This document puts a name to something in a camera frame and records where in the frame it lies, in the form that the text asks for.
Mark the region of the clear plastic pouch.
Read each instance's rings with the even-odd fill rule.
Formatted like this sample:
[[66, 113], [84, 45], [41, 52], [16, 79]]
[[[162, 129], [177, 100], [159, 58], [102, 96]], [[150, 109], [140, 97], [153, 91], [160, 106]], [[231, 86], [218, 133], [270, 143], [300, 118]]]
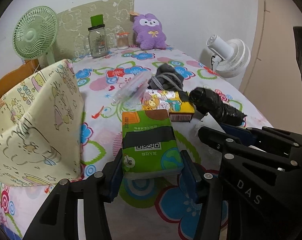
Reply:
[[151, 79], [150, 71], [140, 72], [126, 83], [113, 97], [115, 103], [123, 103], [127, 107], [139, 105], [145, 90], [148, 88], [148, 81]]

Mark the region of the wooden bed headboard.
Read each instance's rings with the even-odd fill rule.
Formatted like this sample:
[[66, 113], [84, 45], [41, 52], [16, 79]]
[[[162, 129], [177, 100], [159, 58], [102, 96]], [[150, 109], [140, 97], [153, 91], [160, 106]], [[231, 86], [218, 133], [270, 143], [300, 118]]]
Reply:
[[38, 59], [26, 61], [19, 68], [9, 72], [0, 79], [0, 98], [15, 85], [34, 74], [39, 65]]

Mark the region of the white standing fan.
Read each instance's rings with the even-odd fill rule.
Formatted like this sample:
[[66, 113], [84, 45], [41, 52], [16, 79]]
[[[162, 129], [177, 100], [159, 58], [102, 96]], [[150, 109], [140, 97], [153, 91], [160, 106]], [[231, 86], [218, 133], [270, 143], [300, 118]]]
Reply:
[[211, 70], [224, 79], [229, 79], [244, 72], [251, 60], [251, 51], [238, 38], [224, 41], [214, 34], [206, 42], [208, 49], [213, 53]]

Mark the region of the cotton swab jar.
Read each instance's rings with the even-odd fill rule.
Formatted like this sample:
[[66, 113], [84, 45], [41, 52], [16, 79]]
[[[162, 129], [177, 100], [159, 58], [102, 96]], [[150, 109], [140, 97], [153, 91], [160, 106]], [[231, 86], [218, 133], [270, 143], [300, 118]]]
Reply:
[[116, 34], [117, 49], [125, 50], [129, 48], [129, 33]]

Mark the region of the green tissue pack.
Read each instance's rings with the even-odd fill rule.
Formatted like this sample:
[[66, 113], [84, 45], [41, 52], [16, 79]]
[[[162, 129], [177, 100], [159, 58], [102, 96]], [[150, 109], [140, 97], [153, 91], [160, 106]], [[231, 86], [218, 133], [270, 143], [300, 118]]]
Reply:
[[129, 180], [182, 171], [184, 163], [167, 110], [122, 113], [122, 168]]

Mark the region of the green desk fan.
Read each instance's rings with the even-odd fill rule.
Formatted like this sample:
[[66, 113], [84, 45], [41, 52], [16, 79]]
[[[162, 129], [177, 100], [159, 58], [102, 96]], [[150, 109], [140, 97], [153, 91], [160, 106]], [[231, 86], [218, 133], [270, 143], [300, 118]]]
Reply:
[[52, 46], [57, 34], [57, 14], [47, 6], [31, 8], [15, 26], [12, 36], [13, 49], [24, 60], [35, 60], [44, 55], [51, 65], [55, 63]]

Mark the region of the yellow fabric storage box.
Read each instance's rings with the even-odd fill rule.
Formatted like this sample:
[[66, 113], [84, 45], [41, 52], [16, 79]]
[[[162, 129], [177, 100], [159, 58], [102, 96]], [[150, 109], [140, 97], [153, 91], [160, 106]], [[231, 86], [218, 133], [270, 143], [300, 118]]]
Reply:
[[70, 60], [32, 74], [0, 99], [0, 182], [54, 184], [80, 176], [84, 101]]

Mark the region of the grey drawstring pouch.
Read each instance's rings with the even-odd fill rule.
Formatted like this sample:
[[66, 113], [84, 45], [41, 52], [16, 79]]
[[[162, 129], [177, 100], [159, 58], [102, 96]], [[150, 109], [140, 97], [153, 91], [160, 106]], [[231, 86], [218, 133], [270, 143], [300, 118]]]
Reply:
[[184, 77], [167, 63], [162, 64], [148, 81], [148, 89], [183, 91]]

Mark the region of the yellow cartoon tissue pack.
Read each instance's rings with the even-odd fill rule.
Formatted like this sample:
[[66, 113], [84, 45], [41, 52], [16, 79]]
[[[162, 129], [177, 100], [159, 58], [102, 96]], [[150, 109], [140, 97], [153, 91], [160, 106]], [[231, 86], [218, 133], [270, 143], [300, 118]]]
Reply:
[[170, 90], [147, 89], [142, 98], [142, 109], [165, 109], [170, 120], [176, 122], [190, 122], [195, 113], [187, 93]]

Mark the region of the black umbrella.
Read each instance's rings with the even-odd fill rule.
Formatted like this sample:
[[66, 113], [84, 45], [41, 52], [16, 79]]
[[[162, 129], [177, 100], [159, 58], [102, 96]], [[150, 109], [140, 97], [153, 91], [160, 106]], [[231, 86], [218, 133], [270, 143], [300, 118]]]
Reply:
[[199, 113], [209, 113], [218, 123], [241, 126], [247, 117], [235, 107], [223, 103], [220, 96], [211, 89], [195, 88], [189, 94], [189, 102], [194, 104]]

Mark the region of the glass jar green lid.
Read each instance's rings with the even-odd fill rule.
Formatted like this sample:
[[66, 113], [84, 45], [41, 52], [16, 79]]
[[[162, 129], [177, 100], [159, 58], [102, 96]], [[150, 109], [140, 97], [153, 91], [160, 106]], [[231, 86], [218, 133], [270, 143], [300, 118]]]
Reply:
[[90, 53], [93, 58], [107, 56], [107, 34], [105, 32], [105, 24], [103, 15], [91, 16], [91, 27], [88, 28], [88, 36], [83, 40], [84, 49]]

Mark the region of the floral tablecloth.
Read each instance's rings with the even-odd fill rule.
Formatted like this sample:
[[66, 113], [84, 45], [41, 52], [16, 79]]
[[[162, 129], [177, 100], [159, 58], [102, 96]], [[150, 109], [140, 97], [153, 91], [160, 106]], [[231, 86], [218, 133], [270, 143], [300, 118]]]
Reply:
[[123, 151], [123, 180], [105, 207], [112, 238], [194, 238], [201, 205], [180, 174], [180, 152], [214, 177], [222, 158], [199, 140], [201, 126], [219, 125], [188, 102], [198, 87], [240, 111], [240, 127], [269, 125], [233, 85], [173, 48], [85, 55], [28, 74], [0, 98], [0, 227], [7, 237], [26, 239], [61, 179], [74, 186]]

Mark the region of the purple plush bunny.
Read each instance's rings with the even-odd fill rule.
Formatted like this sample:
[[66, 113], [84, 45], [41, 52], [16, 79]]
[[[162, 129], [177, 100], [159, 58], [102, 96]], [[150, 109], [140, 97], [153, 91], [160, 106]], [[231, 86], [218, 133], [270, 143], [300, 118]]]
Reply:
[[153, 14], [140, 14], [134, 18], [135, 41], [142, 50], [166, 49], [167, 37], [162, 24]]

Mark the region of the beige door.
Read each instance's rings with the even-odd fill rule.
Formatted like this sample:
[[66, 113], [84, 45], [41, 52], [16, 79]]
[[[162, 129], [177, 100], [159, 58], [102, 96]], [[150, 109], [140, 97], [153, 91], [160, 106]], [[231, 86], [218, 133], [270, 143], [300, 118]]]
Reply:
[[294, 26], [302, 27], [302, 13], [292, 0], [258, 0], [251, 62], [240, 91], [273, 127], [302, 134]]

